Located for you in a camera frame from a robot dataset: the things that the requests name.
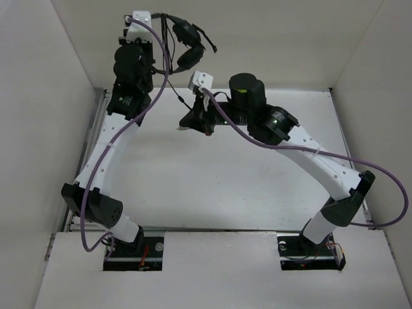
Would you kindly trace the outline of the black headset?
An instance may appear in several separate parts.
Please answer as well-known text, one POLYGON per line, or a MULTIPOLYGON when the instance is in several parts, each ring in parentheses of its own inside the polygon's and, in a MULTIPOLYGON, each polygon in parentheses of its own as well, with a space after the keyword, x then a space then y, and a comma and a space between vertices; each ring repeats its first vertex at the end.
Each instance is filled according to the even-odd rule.
POLYGON ((214 53, 218 51, 217 46, 211 41, 203 29, 195 24, 189 23, 185 19, 166 13, 151 14, 151 19, 160 19, 161 21, 162 40, 169 57, 168 74, 170 75, 188 71, 201 61, 206 48, 202 44, 200 35, 203 35, 204 39, 210 44, 214 53), (174 40, 173 35, 175 35, 179 43, 182 43, 184 46, 189 48, 178 58, 178 67, 176 69, 173 68, 174 54, 170 54, 167 38, 168 34, 171 35, 172 40, 174 40))

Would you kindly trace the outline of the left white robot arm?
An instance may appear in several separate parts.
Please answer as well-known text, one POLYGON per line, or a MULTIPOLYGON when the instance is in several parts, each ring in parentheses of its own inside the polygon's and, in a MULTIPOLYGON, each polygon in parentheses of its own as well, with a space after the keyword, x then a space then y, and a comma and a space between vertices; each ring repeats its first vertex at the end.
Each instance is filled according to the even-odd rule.
POLYGON ((73 184, 63 185, 61 195, 72 213, 110 231, 115 244, 129 255, 141 253, 144 232, 123 213, 121 201, 111 198, 117 165, 141 121, 133 122, 151 103, 153 44, 135 39, 122 41, 115 52, 116 80, 98 140, 73 184))

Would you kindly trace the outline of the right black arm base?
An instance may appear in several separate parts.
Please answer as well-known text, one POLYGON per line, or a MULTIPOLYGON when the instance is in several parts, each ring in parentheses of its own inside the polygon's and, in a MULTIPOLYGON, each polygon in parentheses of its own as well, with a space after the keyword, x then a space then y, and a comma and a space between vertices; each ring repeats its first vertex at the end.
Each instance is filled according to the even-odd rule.
POLYGON ((322 243, 307 242, 298 234, 277 235, 277 249, 281 270, 337 270, 346 266, 346 256, 333 234, 322 243))

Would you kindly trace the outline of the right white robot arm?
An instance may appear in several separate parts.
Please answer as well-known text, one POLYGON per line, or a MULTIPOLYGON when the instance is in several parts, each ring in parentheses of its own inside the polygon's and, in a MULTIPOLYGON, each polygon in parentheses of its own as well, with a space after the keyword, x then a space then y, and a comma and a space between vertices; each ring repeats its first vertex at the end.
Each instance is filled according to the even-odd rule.
POLYGON ((279 106, 268 104, 265 85, 253 74, 232 76, 230 96, 227 101, 217 104, 212 102, 212 82, 212 75, 200 71, 192 74, 188 88, 196 98, 191 111, 179 125, 207 136, 213 134, 217 125, 246 126, 253 142, 272 146, 320 183, 329 198, 298 237, 299 248, 307 254, 314 253, 336 228, 351 223, 371 189, 375 175, 352 169, 327 156, 325 149, 295 116, 279 106))

